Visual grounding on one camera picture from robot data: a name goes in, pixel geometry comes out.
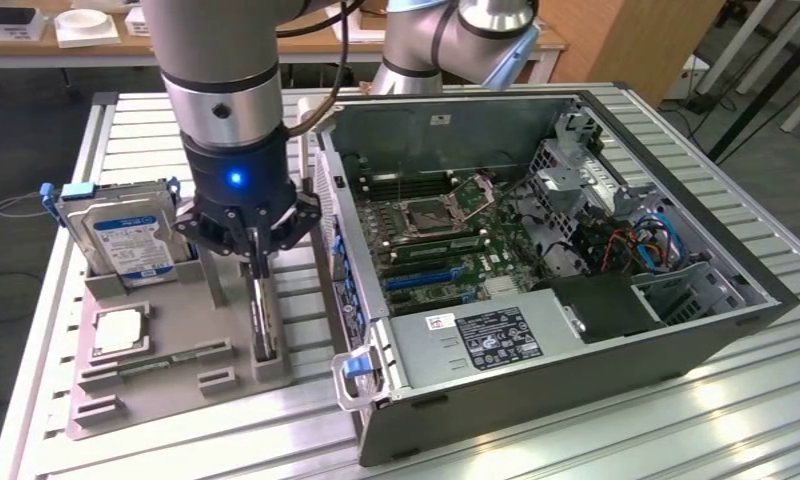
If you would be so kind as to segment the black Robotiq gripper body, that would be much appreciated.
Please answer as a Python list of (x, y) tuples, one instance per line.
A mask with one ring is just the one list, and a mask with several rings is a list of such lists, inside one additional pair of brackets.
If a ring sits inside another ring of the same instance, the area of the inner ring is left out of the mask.
[(275, 128), (259, 141), (238, 147), (205, 146), (181, 136), (191, 180), (193, 203), (214, 220), (225, 211), (239, 212), (251, 227), (261, 216), (274, 224), (295, 201), (295, 187), (287, 173), (287, 131)]

